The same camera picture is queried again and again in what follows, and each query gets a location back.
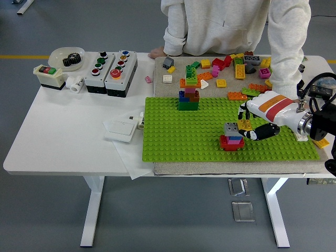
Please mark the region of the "person's right hand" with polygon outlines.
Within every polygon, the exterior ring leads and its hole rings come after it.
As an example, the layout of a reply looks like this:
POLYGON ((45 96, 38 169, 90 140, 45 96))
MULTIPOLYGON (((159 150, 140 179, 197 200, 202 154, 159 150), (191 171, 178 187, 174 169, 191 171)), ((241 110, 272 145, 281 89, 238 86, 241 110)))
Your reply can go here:
POLYGON ((148 56, 152 59, 155 59, 157 57, 166 57, 167 54, 164 52, 164 47, 158 47, 158 48, 151 50, 148 53, 148 56))

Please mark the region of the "robot right hand white shell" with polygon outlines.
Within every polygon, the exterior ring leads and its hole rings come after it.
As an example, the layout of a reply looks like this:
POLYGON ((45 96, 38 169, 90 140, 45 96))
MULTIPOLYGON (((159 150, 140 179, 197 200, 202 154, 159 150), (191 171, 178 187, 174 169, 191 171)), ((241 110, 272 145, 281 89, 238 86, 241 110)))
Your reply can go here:
POLYGON ((264 140, 274 137, 280 132, 281 126, 287 126, 294 133, 306 136, 310 133, 312 114, 293 100, 274 91, 266 91, 239 106, 238 118, 248 120, 250 114, 267 121, 253 130, 240 129, 242 136, 252 140, 264 140))

